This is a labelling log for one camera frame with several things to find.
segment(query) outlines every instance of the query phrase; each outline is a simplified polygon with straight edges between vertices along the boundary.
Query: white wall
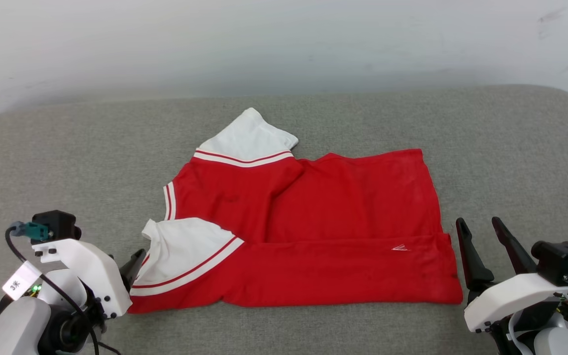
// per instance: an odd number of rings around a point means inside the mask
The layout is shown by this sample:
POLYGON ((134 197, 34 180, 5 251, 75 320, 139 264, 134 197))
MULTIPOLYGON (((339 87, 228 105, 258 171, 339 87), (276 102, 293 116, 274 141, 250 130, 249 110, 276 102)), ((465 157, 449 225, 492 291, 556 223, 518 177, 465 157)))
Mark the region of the white wall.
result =
POLYGON ((568 90, 568 0, 0 0, 0 112, 498 83, 568 90))

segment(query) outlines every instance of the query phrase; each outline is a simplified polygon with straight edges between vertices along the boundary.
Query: gray table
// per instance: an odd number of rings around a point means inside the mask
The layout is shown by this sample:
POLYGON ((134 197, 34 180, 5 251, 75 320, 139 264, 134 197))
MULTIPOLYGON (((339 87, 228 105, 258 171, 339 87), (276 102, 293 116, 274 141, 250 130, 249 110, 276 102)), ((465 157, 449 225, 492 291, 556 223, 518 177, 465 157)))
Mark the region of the gray table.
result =
MULTIPOLYGON (((299 137, 297 157, 422 148, 456 252, 454 223, 463 216, 499 280, 513 270, 493 215, 528 249, 538 240, 568 240, 568 94, 560 90, 518 85, 52 106, 0 115, 0 286, 20 265, 3 231, 36 212, 73 213, 83 240, 120 264, 146 248, 140 231, 147 218, 164 216, 161 187, 247 107, 299 137)), ((467 331, 462 310, 218 304, 127 315, 110 322, 104 341, 125 355, 495 354, 487 335, 467 331)))

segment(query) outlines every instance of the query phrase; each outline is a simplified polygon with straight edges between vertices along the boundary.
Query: white tag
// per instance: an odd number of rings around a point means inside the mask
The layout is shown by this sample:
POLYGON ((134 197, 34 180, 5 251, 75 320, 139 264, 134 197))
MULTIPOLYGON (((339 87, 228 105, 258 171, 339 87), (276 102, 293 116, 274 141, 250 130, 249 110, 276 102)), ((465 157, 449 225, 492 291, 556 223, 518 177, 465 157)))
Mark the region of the white tag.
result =
POLYGON ((25 261, 20 268, 14 272, 13 276, 4 283, 2 289, 14 301, 20 299, 25 291, 34 285, 34 281, 41 276, 41 271, 34 267, 29 261, 25 261))

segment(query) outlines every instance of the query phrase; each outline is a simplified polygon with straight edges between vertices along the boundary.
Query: white logo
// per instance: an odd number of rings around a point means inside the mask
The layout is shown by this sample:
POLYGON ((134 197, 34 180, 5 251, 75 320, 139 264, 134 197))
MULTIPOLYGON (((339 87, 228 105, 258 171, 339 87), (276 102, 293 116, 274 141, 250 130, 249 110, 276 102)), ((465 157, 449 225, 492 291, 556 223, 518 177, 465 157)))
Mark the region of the white logo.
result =
POLYGON ((399 251, 409 251, 404 244, 398 245, 397 247, 393 248, 392 250, 399 250, 399 251))

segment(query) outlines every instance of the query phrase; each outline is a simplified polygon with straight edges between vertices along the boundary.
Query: black cable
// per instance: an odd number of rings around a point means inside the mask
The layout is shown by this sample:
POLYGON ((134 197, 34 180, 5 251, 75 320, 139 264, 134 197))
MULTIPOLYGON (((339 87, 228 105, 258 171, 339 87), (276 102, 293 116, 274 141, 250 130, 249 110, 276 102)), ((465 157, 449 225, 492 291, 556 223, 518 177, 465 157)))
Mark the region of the black cable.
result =
MULTIPOLYGON (((12 252, 16 255, 16 257, 25 263, 25 261, 28 260, 18 251, 18 249, 16 249, 16 247, 10 240, 10 232, 14 231, 14 229, 16 229, 16 227, 9 227, 8 229, 6 229, 6 243, 8 244, 8 247, 10 247, 10 250, 12 250, 12 252)), ((52 288, 56 290, 56 292, 58 292, 66 301, 68 301, 68 303, 84 319, 86 326, 89 329, 89 334, 91 335, 91 339, 93 341, 93 350, 95 351, 95 355, 100 355, 100 349, 98 347, 98 338, 95 336, 95 332, 93 331, 93 325, 91 324, 91 321, 89 321, 89 317, 86 316, 85 312, 83 312, 83 310, 76 304, 76 302, 74 302, 73 299, 71 299, 71 297, 69 297, 63 290, 61 290, 60 287, 56 286, 56 284, 53 283, 47 276, 41 274, 39 277, 41 278, 41 280, 45 281, 48 285, 52 286, 52 288)))
POLYGON ((119 351, 117 351, 117 350, 114 349, 114 348, 111 348, 110 346, 104 344, 103 342, 99 342, 98 345, 101 346, 102 348, 105 348, 105 349, 108 350, 108 351, 112 351, 112 352, 116 353, 117 355, 122 355, 122 354, 120 354, 119 351))

